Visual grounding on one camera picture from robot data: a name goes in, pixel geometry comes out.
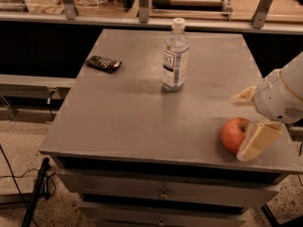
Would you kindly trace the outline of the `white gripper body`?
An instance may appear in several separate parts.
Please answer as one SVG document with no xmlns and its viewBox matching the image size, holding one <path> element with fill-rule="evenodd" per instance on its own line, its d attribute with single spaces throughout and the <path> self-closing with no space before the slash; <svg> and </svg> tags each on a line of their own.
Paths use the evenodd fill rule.
<svg viewBox="0 0 303 227">
<path fill-rule="evenodd" d="M 275 69 L 257 86 L 254 103 L 259 114 L 286 124 L 303 118 L 303 68 Z"/>
</svg>

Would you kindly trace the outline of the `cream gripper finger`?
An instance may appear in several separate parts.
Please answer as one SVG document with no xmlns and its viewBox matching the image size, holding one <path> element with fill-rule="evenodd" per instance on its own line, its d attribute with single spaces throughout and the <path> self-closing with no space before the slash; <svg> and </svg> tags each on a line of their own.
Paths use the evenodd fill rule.
<svg viewBox="0 0 303 227">
<path fill-rule="evenodd" d="M 282 135 L 282 124 L 278 122 L 252 122 L 236 154 L 240 161 L 251 161 L 269 148 Z"/>
<path fill-rule="evenodd" d="M 230 103 L 236 106 L 248 106 L 254 103 L 256 87 L 250 86 L 230 98 Z"/>
</svg>

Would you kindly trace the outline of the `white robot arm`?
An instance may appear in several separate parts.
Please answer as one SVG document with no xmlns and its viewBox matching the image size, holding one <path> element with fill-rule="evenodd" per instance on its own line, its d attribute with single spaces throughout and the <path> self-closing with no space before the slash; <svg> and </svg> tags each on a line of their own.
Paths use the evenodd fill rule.
<svg viewBox="0 0 303 227">
<path fill-rule="evenodd" d="M 264 120 L 253 121 L 237 152 L 237 159 L 257 158 L 281 135 L 284 124 L 293 124 L 303 118 L 303 63 L 293 59 L 281 69 L 275 69 L 265 78 L 231 98 L 235 105 L 253 105 Z"/>
</svg>

